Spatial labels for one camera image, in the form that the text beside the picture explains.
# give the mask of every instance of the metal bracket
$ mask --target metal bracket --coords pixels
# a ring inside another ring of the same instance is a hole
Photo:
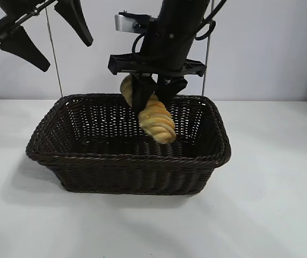
[[[149,15],[136,15],[127,11],[115,15],[115,29],[122,32],[142,34],[151,21],[155,20]]]

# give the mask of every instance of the croissant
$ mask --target croissant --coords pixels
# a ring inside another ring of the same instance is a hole
[[[126,102],[132,106],[132,80],[126,76],[121,85],[120,92]],[[169,144],[175,141],[175,123],[165,105],[158,100],[155,94],[149,98],[145,109],[138,115],[139,125],[144,132],[160,144]]]

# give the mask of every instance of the metal rod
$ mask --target metal rod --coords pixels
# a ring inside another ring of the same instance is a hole
[[[214,10],[214,5],[215,5],[215,0],[212,0],[211,2],[211,12]],[[207,82],[207,70],[208,70],[208,56],[209,56],[209,51],[210,51],[210,45],[211,45],[211,34],[207,38],[207,50],[206,50],[206,60],[205,60],[205,65],[206,65],[206,70],[205,74],[203,75],[203,84],[202,84],[202,96],[205,96],[205,87],[206,87],[206,82]]]
[[[46,7],[48,7],[50,4],[52,4],[53,2],[55,2],[57,0],[48,0],[47,2],[44,2],[41,6],[39,6],[38,8],[34,9],[32,12],[24,15],[23,17],[21,17],[11,28],[10,30],[17,28],[19,25],[21,25],[22,23],[24,23],[25,21],[27,21],[28,19],[30,19],[33,16],[37,16],[39,15],[39,13],[43,10],[46,9]]]
[[[47,8],[45,8],[45,13],[46,13],[46,21],[47,21],[48,34],[50,36],[50,41],[51,41],[51,46],[52,46],[53,58],[55,60],[55,66],[56,66],[56,73],[57,73],[57,78],[58,78],[59,89],[60,89],[60,92],[61,92],[61,96],[63,97],[61,78],[59,76],[57,57],[56,57],[55,47],[54,47],[54,44],[53,44],[53,38],[52,38],[52,32],[51,32],[50,20],[48,18]]]

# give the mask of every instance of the wicker basket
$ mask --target wicker basket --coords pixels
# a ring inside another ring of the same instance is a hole
[[[229,161],[229,139],[208,98],[177,96],[167,109],[178,137],[160,145],[141,130],[121,95],[63,97],[34,131],[26,154],[72,192],[196,194]]]

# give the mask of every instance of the basket rim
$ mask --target basket rim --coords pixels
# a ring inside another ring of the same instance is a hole
[[[46,164],[74,164],[77,160],[83,160],[84,162],[102,162],[102,161],[136,161],[136,162],[183,162],[187,163],[198,163],[198,165],[210,165],[212,164],[214,168],[220,167],[227,163],[231,158],[231,146],[229,143],[229,138],[226,134],[226,130],[223,124],[223,121],[220,117],[218,108],[216,105],[205,96],[199,95],[176,95],[175,99],[200,99],[210,104],[213,108],[214,113],[219,115],[218,127],[222,129],[224,133],[220,133],[222,140],[221,151],[215,155],[199,156],[199,157],[171,157],[171,156],[160,156],[160,155],[133,155],[133,154],[95,154],[95,153],[52,153],[52,152],[42,152],[38,151],[37,146],[33,145],[38,136],[36,135],[37,131],[45,130],[48,127],[47,121],[52,119],[52,116],[55,114],[55,111],[59,109],[62,105],[66,104],[71,99],[78,97],[122,97],[121,94],[106,94],[106,93],[89,93],[89,94],[72,94],[64,96],[58,99],[54,106],[49,110],[49,112],[44,116],[39,125],[36,127],[34,133],[31,136],[31,139],[26,147],[26,155],[34,161],[45,160]]]

